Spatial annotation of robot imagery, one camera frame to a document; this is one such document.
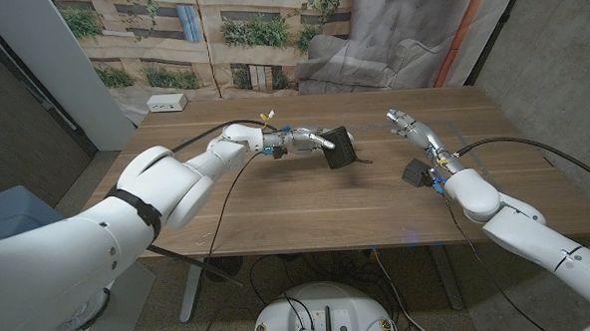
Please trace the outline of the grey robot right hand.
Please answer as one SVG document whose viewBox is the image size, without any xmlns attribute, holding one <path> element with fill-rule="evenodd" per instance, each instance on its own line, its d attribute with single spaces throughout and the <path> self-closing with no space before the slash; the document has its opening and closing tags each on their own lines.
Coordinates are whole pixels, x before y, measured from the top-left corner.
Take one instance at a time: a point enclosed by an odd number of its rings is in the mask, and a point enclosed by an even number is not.
<svg viewBox="0 0 590 331">
<path fill-rule="evenodd" d="M 439 168 L 446 176 L 464 170 L 459 159 L 446 149 L 443 141 L 424 123 L 415 121 L 399 110 L 389 110 L 387 119 L 395 125 L 394 134 L 407 138 L 412 146 L 422 150 L 432 167 Z"/>
</svg>

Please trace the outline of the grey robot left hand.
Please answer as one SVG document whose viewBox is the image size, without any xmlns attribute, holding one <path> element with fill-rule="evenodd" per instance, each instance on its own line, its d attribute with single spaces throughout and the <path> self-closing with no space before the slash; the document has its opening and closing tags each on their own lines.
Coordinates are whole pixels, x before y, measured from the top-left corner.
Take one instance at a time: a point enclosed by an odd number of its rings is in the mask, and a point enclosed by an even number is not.
<svg viewBox="0 0 590 331">
<path fill-rule="evenodd" d="M 273 151 L 276 148 L 281 148 L 287 153 L 301 156 L 321 150 L 332 150 L 336 144 L 323 138 L 323 135 L 328 132 L 328 129 L 324 128 L 305 127 L 264 133 L 262 149 Z"/>
</svg>

